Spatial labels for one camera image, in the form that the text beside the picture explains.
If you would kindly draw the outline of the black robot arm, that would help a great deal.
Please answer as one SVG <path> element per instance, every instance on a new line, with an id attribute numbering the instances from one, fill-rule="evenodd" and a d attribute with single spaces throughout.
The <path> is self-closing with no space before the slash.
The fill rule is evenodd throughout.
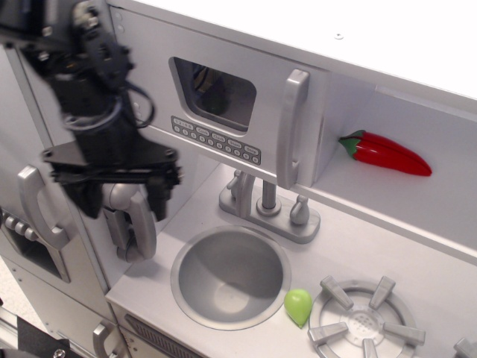
<path id="1" fill-rule="evenodd" d="M 18 49 L 50 86 L 74 140 L 42 158 L 69 198 L 91 218 L 104 184 L 141 184 L 157 220 L 181 181 L 177 152 L 144 138 L 133 112 L 129 49 L 103 26 L 93 1 L 3 1 L 1 44 Z"/>

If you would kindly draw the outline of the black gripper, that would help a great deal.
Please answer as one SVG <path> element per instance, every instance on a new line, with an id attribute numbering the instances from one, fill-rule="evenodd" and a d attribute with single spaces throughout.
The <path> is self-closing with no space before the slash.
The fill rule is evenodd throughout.
<path id="1" fill-rule="evenodd" d="M 167 217 L 167 202 L 182 173 L 173 148 L 144 138 L 130 121 L 118 117 L 67 117 L 74 140 L 47 148 L 42 159 L 54 181 L 91 219 L 103 203 L 103 183 L 145 184 L 157 222 Z"/>

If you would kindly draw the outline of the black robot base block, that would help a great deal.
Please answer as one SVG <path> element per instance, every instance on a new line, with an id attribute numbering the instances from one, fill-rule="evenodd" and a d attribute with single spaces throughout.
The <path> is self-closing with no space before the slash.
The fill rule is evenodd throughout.
<path id="1" fill-rule="evenodd" d="M 72 357 L 69 346 L 16 317 L 17 348 L 2 348 L 1 357 Z"/>

